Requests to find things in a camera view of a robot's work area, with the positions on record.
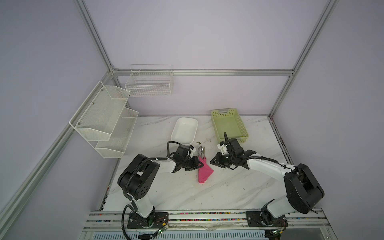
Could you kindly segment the spoon with teal handle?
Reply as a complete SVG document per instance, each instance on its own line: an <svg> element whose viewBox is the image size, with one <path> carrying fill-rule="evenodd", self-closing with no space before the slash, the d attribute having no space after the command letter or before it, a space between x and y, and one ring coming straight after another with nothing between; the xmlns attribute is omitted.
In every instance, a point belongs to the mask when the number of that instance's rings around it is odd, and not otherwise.
<svg viewBox="0 0 384 240"><path fill-rule="evenodd" d="M198 148L198 157L201 159L205 157L205 148L203 146L199 146Z"/></svg>

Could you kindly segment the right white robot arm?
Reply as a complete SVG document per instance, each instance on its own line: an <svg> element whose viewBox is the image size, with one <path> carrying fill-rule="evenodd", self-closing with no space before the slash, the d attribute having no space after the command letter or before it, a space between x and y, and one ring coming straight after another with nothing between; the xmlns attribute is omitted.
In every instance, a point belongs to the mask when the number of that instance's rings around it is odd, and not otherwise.
<svg viewBox="0 0 384 240"><path fill-rule="evenodd" d="M267 202L261 208L261 224L266 227L271 227L286 214L308 214L325 196L307 165L283 164L256 151L245 151L234 138L220 142L218 149L219 152L210 161L211 165L230 170L243 167L263 173L285 186L285 193L280 198Z"/></svg>

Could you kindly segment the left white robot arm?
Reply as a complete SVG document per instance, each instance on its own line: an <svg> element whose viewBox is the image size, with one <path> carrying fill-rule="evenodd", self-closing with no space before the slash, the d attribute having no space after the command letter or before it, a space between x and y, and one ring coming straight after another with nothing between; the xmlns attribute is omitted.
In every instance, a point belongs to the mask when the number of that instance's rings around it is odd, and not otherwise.
<svg viewBox="0 0 384 240"><path fill-rule="evenodd" d="M142 221L142 226L150 227L155 221L156 209L147 196L157 174L174 174L181 169L186 172L204 167L204 163L194 156L193 146L182 145L179 142L167 142L165 157L148 158L138 154L118 178L118 186L123 195L129 200L128 207Z"/></svg>

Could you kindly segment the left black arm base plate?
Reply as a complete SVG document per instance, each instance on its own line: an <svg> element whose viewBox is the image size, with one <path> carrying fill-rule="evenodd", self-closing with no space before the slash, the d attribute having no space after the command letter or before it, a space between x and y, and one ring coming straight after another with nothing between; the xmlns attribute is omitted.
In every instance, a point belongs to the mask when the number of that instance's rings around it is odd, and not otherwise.
<svg viewBox="0 0 384 240"><path fill-rule="evenodd" d="M169 213L155 212L147 218L143 218L137 213L130 213L127 223L128 229L160 229L168 223Z"/></svg>

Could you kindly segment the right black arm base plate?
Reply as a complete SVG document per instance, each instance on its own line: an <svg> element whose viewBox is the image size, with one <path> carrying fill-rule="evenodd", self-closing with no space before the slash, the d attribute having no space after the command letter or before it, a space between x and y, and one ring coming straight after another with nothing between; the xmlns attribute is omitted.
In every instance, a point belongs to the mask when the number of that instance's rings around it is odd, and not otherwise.
<svg viewBox="0 0 384 240"><path fill-rule="evenodd" d="M249 227L286 227L288 225L284 215L275 218L266 211L247 211L246 220Z"/></svg>

